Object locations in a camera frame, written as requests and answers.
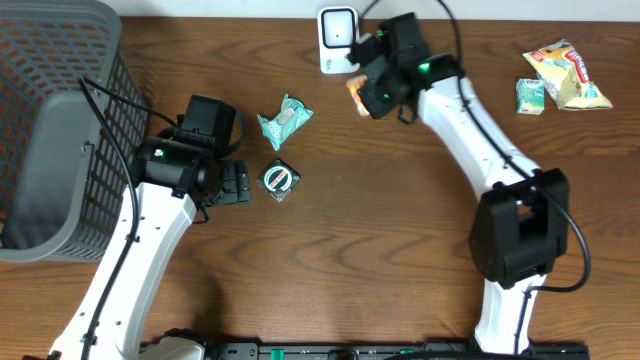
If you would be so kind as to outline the teal wet wipes pack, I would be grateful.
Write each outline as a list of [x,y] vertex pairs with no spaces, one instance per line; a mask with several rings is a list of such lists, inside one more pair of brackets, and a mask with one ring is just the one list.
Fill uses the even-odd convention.
[[313,115],[314,111],[307,108],[302,101],[285,94],[280,112],[273,119],[260,114],[256,117],[263,135],[269,140],[273,149],[279,151],[286,140]]

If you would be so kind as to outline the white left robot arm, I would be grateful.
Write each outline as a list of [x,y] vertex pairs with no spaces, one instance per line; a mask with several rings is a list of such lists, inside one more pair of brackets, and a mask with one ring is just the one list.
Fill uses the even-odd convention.
[[242,115],[215,98],[194,95],[164,134],[146,138],[126,170],[130,185],[95,276],[50,359],[205,359],[214,347],[189,332],[141,342],[169,260],[196,214],[227,201],[228,155]]

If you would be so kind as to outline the white blue snack bag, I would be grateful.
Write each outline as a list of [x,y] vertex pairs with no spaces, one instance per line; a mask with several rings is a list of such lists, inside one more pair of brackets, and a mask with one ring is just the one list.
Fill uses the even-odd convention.
[[567,40],[523,53],[561,110],[611,109],[610,100],[591,80],[583,57]]

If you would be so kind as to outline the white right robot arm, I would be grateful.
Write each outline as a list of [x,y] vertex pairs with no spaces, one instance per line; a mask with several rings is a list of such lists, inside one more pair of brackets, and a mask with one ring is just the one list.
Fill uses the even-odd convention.
[[357,94],[379,119],[410,108],[445,144],[478,205],[469,235],[472,259],[485,279],[474,339],[483,352],[523,355],[535,288],[567,250],[568,182],[543,171],[502,132],[474,93],[454,56],[434,55],[412,13],[355,40],[347,56],[366,76]]

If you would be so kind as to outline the teal Kleenex tissue pack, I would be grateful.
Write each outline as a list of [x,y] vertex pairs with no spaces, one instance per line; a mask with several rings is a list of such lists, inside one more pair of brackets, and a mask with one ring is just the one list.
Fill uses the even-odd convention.
[[519,79],[516,82],[518,114],[540,115],[545,108],[545,87],[542,80]]

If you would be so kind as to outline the green Zam-Buk ointment tin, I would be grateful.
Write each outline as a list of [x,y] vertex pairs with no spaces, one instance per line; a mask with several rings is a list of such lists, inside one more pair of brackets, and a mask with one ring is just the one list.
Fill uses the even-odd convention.
[[277,202],[284,201],[301,181],[300,174],[278,159],[259,176],[259,185]]

